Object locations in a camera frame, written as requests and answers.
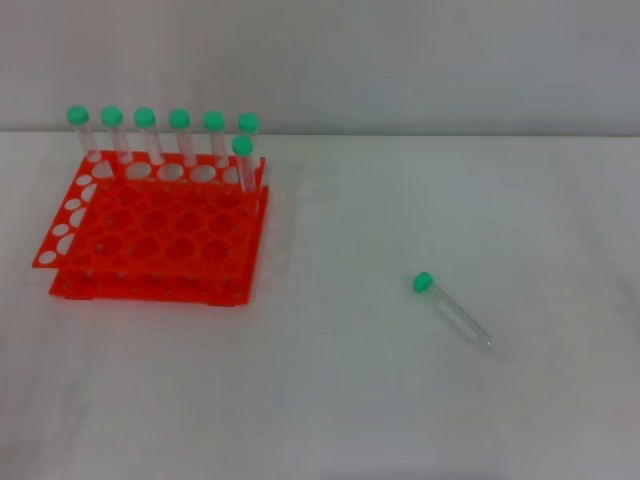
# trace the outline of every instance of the red plastic rack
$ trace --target red plastic rack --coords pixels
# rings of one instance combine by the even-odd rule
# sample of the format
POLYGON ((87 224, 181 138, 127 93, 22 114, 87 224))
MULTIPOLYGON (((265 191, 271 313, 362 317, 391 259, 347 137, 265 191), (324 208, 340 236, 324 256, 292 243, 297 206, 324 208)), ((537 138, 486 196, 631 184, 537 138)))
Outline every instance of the red plastic rack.
POLYGON ((134 152, 85 157, 34 261, 57 268, 49 290, 69 299, 135 299, 233 306, 249 301, 269 187, 242 192, 236 159, 134 152))

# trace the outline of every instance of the rack hole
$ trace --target rack hole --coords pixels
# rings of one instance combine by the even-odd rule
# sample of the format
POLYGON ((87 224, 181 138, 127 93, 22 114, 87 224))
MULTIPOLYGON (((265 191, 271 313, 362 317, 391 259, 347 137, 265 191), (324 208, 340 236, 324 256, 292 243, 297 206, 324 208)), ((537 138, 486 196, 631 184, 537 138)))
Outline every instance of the rack hole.
POLYGON ((177 163, 167 163, 158 169, 158 178, 165 182, 172 182, 179 179, 184 173, 182 165, 177 163))
POLYGON ((142 180, 151 173, 151 166, 144 162, 135 162, 127 167, 125 175, 130 180, 142 180))

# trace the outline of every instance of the clear plastic tube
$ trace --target clear plastic tube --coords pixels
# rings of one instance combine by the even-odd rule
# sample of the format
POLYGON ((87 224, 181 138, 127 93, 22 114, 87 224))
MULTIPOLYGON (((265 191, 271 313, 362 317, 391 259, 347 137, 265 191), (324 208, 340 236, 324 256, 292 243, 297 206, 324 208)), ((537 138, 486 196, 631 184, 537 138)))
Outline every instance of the clear plastic tube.
POLYGON ((196 152, 191 141, 191 132, 189 130, 176 130, 176 138, 178 140, 178 148, 184 158, 185 167, 193 167, 196 164, 196 152))
POLYGON ((164 163, 164 156, 162 155, 162 144, 160 143, 160 136, 156 127, 141 128, 142 138, 144 144, 149 152, 149 158, 154 165, 162 165, 164 163))
POLYGON ((127 140, 127 133, 120 126, 108 127, 107 130, 109 131, 109 135, 111 135, 113 149, 118 153, 120 163, 131 163, 133 161, 133 155, 131 154, 131 147, 129 147, 129 140, 127 140))
POLYGON ((78 135, 85 156, 90 162, 100 160, 100 151, 96 143, 96 137, 89 124, 89 111, 83 105, 73 105, 67 110, 67 120, 78 135))
POLYGON ((431 288, 435 307, 440 310, 472 343, 491 347, 491 337, 458 303, 439 285, 431 288))
POLYGON ((225 145, 223 132, 209 133, 209 142, 211 143, 211 153, 217 157, 216 167, 226 168, 229 166, 229 157, 227 155, 227 146, 225 145))
POLYGON ((471 343, 479 347, 491 347, 491 336, 487 331, 435 282, 431 274, 423 272, 418 275, 413 281, 413 289, 417 293, 426 293, 436 309, 447 317, 471 343))
POLYGON ((90 162, 95 163, 100 160, 100 152, 96 143, 96 136, 88 123, 80 126, 74 126, 73 129, 78 134, 80 144, 84 149, 84 154, 90 162))
POLYGON ((238 135, 233 139, 231 145, 236 156, 240 187, 243 192, 254 192, 256 190, 256 176, 252 164, 253 142, 247 135, 238 135))

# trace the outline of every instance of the centrifuge tube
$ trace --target centrifuge tube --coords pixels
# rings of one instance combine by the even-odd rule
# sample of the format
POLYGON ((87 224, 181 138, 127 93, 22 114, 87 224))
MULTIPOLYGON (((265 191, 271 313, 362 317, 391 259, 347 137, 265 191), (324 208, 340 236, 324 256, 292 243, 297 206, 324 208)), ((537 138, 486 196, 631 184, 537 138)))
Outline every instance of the centrifuge tube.
POLYGON ((417 293, 427 293, 440 310, 474 344, 491 347, 491 337, 458 303, 435 282, 431 274, 423 272, 413 280, 417 293))
MULTIPOLYGON (((258 145, 258 131, 260 130, 260 120, 253 112, 245 112, 238 117, 238 130, 241 134, 247 135, 253 142, 253 149, 258 145)), ((253 159, 253 168, 260 166, 260 157, 253 159)))
POLYGON ((238 177, 243 192, 253 192, 256 189, 256 177, 252 168, 253 142, 247 135, 238 135, 231 142, 233 153, 236 155, 238 177))
POLYGON ((191 141, 191 119, 189 112, 182 108, 173 110, 169 114, 169 124, 176 133, 178 139, 178 147, 184 158, 185 167, 194 167, 196 165, 196 152, 191 141))
POLYGON ((204 128, 209 132, 211 153, 216 157, 216 167, 226 168, 229 165, 229 157, 224 143, 224 115, 222 112, 205 113, 204 128))
POLYGON ((164 163, 162 144, 156 129, 156 116, 153 110, 147 107, 139 108, 133 114, 133 120, 136 123, 136 127, 140 129, 140 133, 142 133, 151 163, 153 165, 162 165, 164 163))
POLYGON ((82 105, 74 105, 67 110, 67 120, 78 134, 80 144, 87 159, 95 163, 100 160, 100 152, 96 144, 96 137, 89 125, 89 112, 82 105))
POLYGON ((118 161, 125 164, 131 163, 133 155, 131 154, 131 148, 129 148, 127 134, 122 128, 122 112, 118 107, 111 105, 103 108, 100 116, 102 117, 102 123, 104 123, 111 135, 113 149, 118 153, 118 161))

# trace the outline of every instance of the white table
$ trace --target white table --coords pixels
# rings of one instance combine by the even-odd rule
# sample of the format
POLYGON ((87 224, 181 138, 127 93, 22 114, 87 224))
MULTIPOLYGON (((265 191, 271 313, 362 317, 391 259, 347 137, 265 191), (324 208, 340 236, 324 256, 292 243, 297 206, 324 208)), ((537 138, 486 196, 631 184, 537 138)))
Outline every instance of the white table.
POLYGON ((640 140, 260 147, 273 194, 256 291, 219 309, 50 297, 29 264, 79 147, 0 135, 0 473, 637 478, 640 140), (493 355, 411 292, 421 270, 493 355))

